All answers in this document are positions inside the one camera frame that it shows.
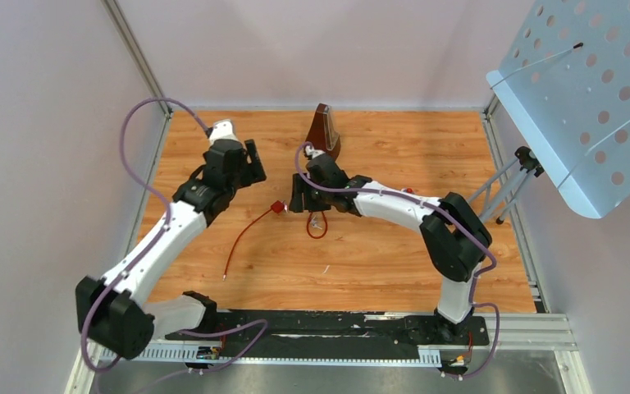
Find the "red cable lock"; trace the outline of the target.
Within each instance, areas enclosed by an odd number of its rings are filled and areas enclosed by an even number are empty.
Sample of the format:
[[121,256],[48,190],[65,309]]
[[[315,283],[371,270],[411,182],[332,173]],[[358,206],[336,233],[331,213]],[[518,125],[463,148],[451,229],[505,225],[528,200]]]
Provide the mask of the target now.
[[275,201],[273,204],[270,205],[270,207],[263,212],[261,215],[259,215],[258,217],[256,217],[254,220],[252,220],[240,233],[239,235],[235,238],[235,241],[233,243],[233,245],[231,246],[231,250],[230,253],[228,254],[228,257],[226,259],[226,264],[225,267],[223,269],[223,273],[222,273],[222,280],[225,281],[227,278],[227,274],[229,271],[229,267],[231,264],[231,260],[233,258],[236,246],[238,244],[238,242],[240,241],[240,239],[243,237],[243,235],[245,234],[245,232],[247,230],[249,230],[255,223],[257,223],[258,221],[260,221],[262,218],[266,217],[268,214],[270,213],[275,213],[275,214],[279,214],[281,212],[283,212],[284,210],[286,210],[286,205],[284,201],[281,200],[277,200]]
[[322,239],[328,233],[328,221],[324,212],[311,212],[306,224],[308,236],[314,240]]

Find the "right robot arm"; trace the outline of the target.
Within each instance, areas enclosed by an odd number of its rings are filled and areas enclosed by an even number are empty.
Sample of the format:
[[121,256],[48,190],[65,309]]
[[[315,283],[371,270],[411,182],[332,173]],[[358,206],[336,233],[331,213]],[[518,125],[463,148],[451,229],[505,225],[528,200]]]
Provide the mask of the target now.
[[489,257],[490,232],[468,201],[454,192],[442,198],[392,189],[367,176],[348,176],[326,153],[312,156],[292,177],[290,211],[335,209],[375,218],[418,233],[441,275],[437,335],[457,342],[468,332],[476,276]]

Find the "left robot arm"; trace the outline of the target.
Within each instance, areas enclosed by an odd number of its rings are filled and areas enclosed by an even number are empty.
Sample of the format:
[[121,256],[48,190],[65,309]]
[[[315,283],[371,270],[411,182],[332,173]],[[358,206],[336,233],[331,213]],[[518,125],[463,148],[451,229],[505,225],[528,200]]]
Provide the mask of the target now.
[[204,165],[164,203],[151,232],[101,278],[84,277],[76,286],[82,345],[94,341],[132,360],[152,340],[174,332],[189,330],[199,339],[217,332],[217,315],[196,292],[148,302],[164,272],[228,209],[237,191],[267,178],[253,140],[217,140],[203,157]]

